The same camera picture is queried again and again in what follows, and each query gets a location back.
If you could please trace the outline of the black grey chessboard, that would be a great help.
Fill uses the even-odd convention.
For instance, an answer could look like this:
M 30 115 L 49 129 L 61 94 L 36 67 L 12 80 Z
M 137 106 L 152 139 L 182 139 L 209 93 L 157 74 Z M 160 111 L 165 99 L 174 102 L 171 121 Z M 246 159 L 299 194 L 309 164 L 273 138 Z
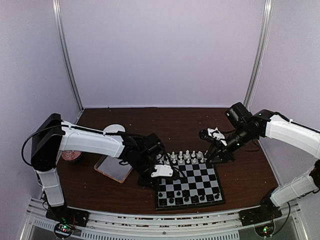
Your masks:
M 173 211 L 191 207 L 211 207 L 226 203 L 216 167 L 206 162 L 202 151 L 171 152 L 169 160 L 158 156 L 162 164 L 172 164 L 179 174 L 176 180 L 160 179 L 155 194 L 157 211 Z

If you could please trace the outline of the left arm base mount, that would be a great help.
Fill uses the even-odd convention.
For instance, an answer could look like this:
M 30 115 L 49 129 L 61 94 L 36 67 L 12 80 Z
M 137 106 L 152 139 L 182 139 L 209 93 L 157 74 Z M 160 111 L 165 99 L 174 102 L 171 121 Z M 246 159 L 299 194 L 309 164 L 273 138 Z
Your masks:
M 49 208 L 45 217 L 56 221 L 53 233 L 60 240 L 66 240 L 75 233 L 79 233 L 79 227 L 86 227 L 89 220 L 89 212 L 74 208 L 58 207 Z

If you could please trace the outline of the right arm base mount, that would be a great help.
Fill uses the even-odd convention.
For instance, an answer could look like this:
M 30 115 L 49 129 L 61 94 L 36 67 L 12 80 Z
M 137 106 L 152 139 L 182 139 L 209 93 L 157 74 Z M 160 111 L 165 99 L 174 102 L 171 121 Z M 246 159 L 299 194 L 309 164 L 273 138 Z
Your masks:
M 271 237 L 275 233 L 274 220 L 282 217 L 278 207 L 269 210 L 267 207 L 259 206 L 241 210 L 238 214 L 243 227 L 253 226 L 255 233 L 263 238 Z

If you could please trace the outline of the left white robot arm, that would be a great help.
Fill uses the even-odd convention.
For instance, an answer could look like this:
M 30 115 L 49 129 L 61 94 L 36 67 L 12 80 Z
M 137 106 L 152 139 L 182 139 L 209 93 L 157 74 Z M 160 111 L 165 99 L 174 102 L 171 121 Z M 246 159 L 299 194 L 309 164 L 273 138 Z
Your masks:
M 98 130 L 72 124 L 51 114 L 31 135 L 30 165 L 38 174 L 52 213 L 61 222 L 72 218 L 72 211 L 65 206 L 65 197 L 57 172 L 57 162 L 64 151 L 79 151 L 108 156 L 128 163 L 140 179 L 153 187 L 158 178 L 171 178 L 171 164 L 157 161 L 159 154 L 168 157 L 161 140 L 154 133 L 144 136 L 128 133 L 119 124 Z

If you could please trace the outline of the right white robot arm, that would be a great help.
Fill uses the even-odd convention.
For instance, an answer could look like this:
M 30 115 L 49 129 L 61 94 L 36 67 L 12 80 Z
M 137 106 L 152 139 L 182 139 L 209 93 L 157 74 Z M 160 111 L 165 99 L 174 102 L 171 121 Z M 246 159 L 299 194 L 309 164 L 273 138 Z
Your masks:
M 233 104 L 224 113 L 234 127 L 228 136 L 218 128 L 199 131 L 199 138 L 210 143 L 205 159 L 211 164 L 234 161 L 233 152 L 254 139 L 270 138 L 301 149 L 316 159 L 320 158 L 320 132 L 294 122 L 279 112 L 263 109 L 252 114 L 241 102 Z M 317 160 L 306 173 L 279 186 L 262 200 L 256 216 L 268 220 L 276 207 L 320 190 L 320 162 Z

